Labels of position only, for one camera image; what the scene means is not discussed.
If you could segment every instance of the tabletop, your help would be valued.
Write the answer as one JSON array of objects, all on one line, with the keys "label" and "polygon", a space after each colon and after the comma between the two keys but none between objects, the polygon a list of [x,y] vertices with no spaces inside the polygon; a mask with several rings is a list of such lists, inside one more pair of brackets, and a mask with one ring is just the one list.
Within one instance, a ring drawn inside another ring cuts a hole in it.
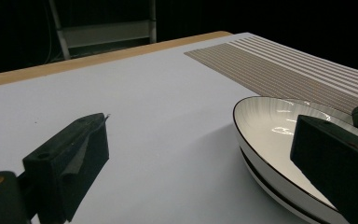
[{"label": "tabletop", "polygon": [[[269,58],[261,51],[267,40],[217,32],[0,74],[0,171],[19,175],[31,151],[73,120],[103,112],[111,115],[110,160],[73,223],[306,223],[258,186],[241,155],[233,108],[264,94],[264,86],[246,86],[258,83],[257,71],[243,79],[231,70],[255,62],[252,46],[236,46],[243,39],[258,41],[258,58]],[[226,49],[244,49],[247,60],[225,66]],[[261,68],[274,70],[270,63]],[[316,72],[302,73],[316,81]]]}]

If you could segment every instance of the wooden table edge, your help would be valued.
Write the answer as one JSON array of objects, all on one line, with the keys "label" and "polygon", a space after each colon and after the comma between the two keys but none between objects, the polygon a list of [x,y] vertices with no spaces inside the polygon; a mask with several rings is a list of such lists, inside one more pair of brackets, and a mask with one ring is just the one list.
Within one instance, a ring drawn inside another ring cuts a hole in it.
[{"label": "wooden table edge", "polygon": [[190,37],[159,42],[156,44],[144,45],[144,46],[130,48],[130,49],[122,49],[122,50],[112,51],[108,53],[92,55],[89,57],[78,58],[69,61],[49,63],[49,64],[39,65],[35,67],[8,71],[8,72],[0,73],[0,85],[8,84],[16,81],[22,81],[34,77],[48,76],[51,74],[56,74],[56,73],[77,69],[81,67],[86,67],[94,64],[112,62],[115,60],[130,58],[146,53],[151,53],[163,49],[170,49],[187,44],[197,43],[204,40],[215,39],[227,35],[232,35],[232,34],[225,31],[218,31],[218,32],[204,34],[204,35],[194,35]]}]

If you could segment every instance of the striped placemat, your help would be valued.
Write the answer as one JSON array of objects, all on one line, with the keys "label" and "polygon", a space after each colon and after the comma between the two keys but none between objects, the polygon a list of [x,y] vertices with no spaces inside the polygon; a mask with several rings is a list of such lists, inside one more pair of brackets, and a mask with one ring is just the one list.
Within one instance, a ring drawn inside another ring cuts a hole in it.
[{"label": "striped placemat", "polygon": [[262,96],[358,106],[358,70],[288,48],[260,36],[185,53]]}]

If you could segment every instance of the striped cloth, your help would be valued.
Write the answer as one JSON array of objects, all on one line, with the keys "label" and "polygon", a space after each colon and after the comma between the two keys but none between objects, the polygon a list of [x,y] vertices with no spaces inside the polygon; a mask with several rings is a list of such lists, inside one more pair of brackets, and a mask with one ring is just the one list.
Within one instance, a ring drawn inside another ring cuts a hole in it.
[{"label": "striped cloth", "polygon": [[358,70],[260,36],[186,55],[262,96],[308,100],[349,114],[358,106]]}]

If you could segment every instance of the white tabletop surface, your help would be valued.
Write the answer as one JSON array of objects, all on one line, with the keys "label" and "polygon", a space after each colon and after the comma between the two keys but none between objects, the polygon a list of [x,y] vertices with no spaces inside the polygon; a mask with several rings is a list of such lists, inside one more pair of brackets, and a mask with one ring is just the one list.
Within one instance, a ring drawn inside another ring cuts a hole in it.
[{"label": "white tabletop surface", "polygon": [[0,171],[19,175],[52,135],[103,112],[110,160],[73,223],[305,223],[245,167],[232,110],[256,94],[184,54],[247,36],[0,86]]}]

